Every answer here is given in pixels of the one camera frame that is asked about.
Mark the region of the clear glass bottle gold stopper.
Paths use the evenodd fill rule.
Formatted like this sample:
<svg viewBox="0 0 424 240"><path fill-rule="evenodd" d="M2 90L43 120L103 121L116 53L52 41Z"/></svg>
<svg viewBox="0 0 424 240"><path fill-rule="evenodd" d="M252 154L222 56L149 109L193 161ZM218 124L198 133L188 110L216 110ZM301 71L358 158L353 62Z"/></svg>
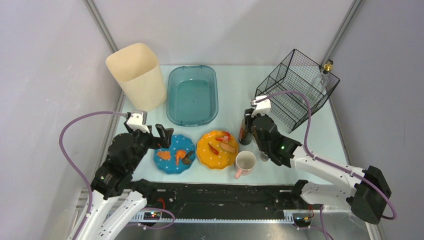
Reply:
<svg viewBox="0 0 424 240"><path fill-rule="evenodd" d="M317 74L311 81L311 85L315 87L317 90L319 90L319 92L323 95L327 93L327 85L329 83L329 78L330 78L329 73L333 69L333 64L334 64L334 61L331 59L328 59L327 63L320 68L319 74Z"/></svg>

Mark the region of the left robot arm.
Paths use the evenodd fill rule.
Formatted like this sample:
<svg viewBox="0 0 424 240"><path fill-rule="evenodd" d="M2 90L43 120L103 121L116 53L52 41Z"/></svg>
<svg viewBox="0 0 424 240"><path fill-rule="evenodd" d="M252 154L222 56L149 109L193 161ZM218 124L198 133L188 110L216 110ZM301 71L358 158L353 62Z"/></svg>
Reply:
<svg viewBox="0 0 424 240"><path fill-rule="evenodd" d="M103 164L88 184L84 213L68 235L69 240L113 240L132 217L157 199L156 186L145 179L131 184L133 174L149 150L171 145L173 128L124 122L126 133L114 137Z"/></svg>

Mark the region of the black wire rack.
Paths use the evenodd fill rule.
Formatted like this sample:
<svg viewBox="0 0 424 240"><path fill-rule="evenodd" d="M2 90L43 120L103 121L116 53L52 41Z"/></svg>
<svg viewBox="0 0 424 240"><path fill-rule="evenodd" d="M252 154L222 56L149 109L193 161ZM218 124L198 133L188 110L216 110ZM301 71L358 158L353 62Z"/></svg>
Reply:
<svg viewBox="0 0 424 240"><path fill-rule="evenodd" d="M313 87L311 82L323 66L299 50L293 49L258 85L255 96L269 96L281 91L290 91L287 94L274 96L270 101L271 113L288 127L289 132L292 132L308 118L306 101L292 92L303 94L309 102L311 113L314 114L323 107L340 82L331 71L325 95Z"/></svg>

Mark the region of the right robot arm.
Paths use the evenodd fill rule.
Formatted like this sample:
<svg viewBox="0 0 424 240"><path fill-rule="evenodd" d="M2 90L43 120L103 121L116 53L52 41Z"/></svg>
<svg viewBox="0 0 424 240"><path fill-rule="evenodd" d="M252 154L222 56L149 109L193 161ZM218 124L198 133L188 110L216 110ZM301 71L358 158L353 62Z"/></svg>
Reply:
<svg viewBox="0 0 424 240"><path fill-rule="evenodd" d="M307 151L305 145L279 133L268 115L244 117L246 132L258 149L277 166L302 170L328 185L298 180L291 191L294 200L310 205L328 205L349 209L362 221L377 225L392 191L383 172L370 165L367 169L322 159Z"/></svg>

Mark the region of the dark sauce bottle red label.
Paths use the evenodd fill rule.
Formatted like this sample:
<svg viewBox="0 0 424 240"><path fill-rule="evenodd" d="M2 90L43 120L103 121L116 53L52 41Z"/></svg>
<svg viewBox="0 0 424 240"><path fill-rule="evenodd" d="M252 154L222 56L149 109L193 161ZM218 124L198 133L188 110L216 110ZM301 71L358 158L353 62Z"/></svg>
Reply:
<svg viewBox="0 0 424 240"><path fill-rule="evenodd" d="M252 113L254 109L248 108L244 111L243 120L241 121L238 141L241 145L247 146L253 140L252 134Z"/></svg>

